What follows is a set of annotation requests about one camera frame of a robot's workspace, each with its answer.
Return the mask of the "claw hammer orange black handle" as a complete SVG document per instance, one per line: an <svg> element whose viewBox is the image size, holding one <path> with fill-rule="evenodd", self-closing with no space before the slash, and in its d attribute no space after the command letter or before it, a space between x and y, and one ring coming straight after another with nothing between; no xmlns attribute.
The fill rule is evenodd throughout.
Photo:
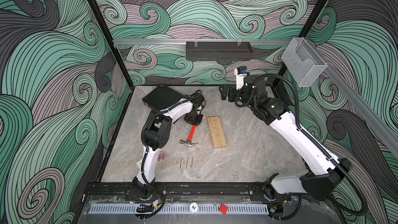
<svg viewBox="0 0 398 224"><path fill-rule="evenodd" d="M184 145L187 146L187 147L195 146L196 143L193 143L193 142L192 142L192 139L193 139L195 130L196 130L196 126L193 125L192 128L191 128L189 137L188 137L186 140L180 140L180 144L184 144Z"/></svg>

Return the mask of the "wooden block with nails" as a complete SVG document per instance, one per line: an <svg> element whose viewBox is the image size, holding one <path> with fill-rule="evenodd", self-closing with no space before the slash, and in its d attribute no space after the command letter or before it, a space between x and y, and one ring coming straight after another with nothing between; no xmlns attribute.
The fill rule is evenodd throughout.
<svg viewBox="0 0 398 224"><path fill-rule="evenodd" d="M214 149L226 148L227 141L219 116L208 117L208 125Z"/></svg>

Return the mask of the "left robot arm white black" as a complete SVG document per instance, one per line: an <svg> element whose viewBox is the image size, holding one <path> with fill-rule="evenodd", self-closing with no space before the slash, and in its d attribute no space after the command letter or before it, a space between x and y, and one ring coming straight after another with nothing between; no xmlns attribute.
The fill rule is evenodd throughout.
<svg viewBox="0 0 398 224"><path fill-rule="evenodd" d="M188 147L194 146L194 131L203 120L202 110L206 102L201 90L191 95L183 95L170 87L156 87L144 96L143 103L151 112L141 131L143 158L139 173L133 179L133 185L144 199L155 192L155 167L161 149L168 143L172 124L180 118L192 126L189 138L182 141Z"/></svg>

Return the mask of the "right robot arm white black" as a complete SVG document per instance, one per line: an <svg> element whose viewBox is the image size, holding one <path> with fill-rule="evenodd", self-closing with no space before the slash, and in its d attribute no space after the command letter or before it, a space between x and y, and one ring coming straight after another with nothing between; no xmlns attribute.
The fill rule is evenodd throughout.
<svg viewBox="0 0 398 224"><path fill-rule="evenodd" d="M304 159L308 172L293 176L274 174L268 179L271 187L271 198L283 194L306 194L318 201L330 200L341 210L356 216L364 216L368 212L368 203L359 185L349 175L351 162L328 151L317 141L300 122L299 95L295 85L278 74L250 74L246 69L237 70L236 89L233 96L235 106L248 107L253 114L277 131ZM267 78L283 81L292 91L294 111L278 99L267 96ZM342 205L331 197L333 190L347 180L360 200L359 210Z"/></svg>

